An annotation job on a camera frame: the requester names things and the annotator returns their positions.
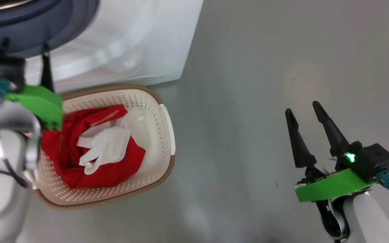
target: washing machine door opening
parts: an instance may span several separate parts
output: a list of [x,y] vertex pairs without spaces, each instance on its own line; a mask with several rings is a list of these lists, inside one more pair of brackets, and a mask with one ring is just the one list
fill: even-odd
[[99,0],[0,0],[0,43],[10,53],[29,58],[68,43],[91,23]]

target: gray floor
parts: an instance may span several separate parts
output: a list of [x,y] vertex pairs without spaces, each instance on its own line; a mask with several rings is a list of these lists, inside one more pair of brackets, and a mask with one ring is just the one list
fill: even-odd
[[[153,86],[176,166],[158,188],[80,211],[34,198],[19,242],[330,242],[298,203],[284,111],[332,166],[319,100],[348,140],[389,150],[389,1],[205,0],[183,77]],[[389,192],[372,195],[389,217]]]

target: brown basket rim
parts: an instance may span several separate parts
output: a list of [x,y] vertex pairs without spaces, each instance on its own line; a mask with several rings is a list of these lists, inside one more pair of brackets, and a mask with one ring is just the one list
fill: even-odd
[[[71,100],[71,99],[83,97],[86,95],[108,92],[108,91],[124,90],[124,89],[139,89],[139,90],[145,91],[148,94],[150,94],[157,101],[157,103],[159,103],[159,105],[163,104],[163,101],[161,100],[161,98],[152,89],[145,87],[145,86],[142,86],[142,85],[136,85],[136,84],[114,85],[114,86],[91,88],[91,89],[86,89],[86,90],[82,90],[82,91],[72,92],[72,93],[69,93],[67,95],[63,95],[62,98],[63,98],[63,100]],[[158,179],[156,182],[151,183],[151,184],[144,186],[142,188],[136,189],[132,192],[128,192],[128,193],[125,193],[122,195],[118,195],[115,197],[110,197],[110,198],[102,199],[102,200],[98,200],[98,201],[75,204],[75,205],[60,205],[60,204],[57,204],[57,203],[50,201],[45,195],[43,195],[43,193],[40,189],[35,189],[34,193],[47,206],[49,206],[53,209],[62,210],[62,211],[86,209],[86,208],[102,206],[102,205],[114,203],[114,202],[117,202],[119,200],[129,198],[129,197],[133,197],[135,195],[138,195],[138,194],[141,194],[142,192],[146,192],[148,190],[151,190],[151,189],[155,188],[156,186],[162,184],[171,174],[174,164],[175,164],[175,155],[171,155],[168,169],[166,170],[165,174],[160,179]]]

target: white washing machine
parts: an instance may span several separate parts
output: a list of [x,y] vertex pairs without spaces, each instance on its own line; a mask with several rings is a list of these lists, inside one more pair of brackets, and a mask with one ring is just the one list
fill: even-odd
[[0,0],[0,42],[38,84],[49,43],[56,92],[181,77],[203,0]]

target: green light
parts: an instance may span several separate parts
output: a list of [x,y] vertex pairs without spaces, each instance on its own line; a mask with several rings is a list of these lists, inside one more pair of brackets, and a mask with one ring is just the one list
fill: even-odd
[[355,154],[346,154],[346,157],[351,163],[355,162]]

